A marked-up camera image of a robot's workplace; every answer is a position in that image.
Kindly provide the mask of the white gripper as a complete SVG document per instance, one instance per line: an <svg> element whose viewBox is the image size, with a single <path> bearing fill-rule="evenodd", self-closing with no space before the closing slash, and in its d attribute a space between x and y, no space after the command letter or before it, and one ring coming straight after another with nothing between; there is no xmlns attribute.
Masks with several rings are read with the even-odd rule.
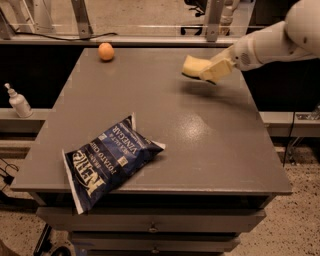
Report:
<svg viewBox="0 0 320 256"><path fill-rule="evenodd" d="M212 63L200 71L199 78L216 84L232 72L234 62L241 71L260 68L262 63L256 53L257 39L256 33L241 37L233 46L213 56L210 59Z"/></svg>

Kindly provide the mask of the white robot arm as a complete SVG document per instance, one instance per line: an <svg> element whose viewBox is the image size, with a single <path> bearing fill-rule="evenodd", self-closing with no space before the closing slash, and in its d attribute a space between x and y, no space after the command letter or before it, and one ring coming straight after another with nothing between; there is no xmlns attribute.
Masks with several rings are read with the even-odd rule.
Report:
<svg viewBox="0 0 320 256"><path fill-rule="evenodd" d="M241 37L210 59L199 78L216 83L233 68L249 71L271 62L320 57L320 0L299 0L284 21Z"/></svg>

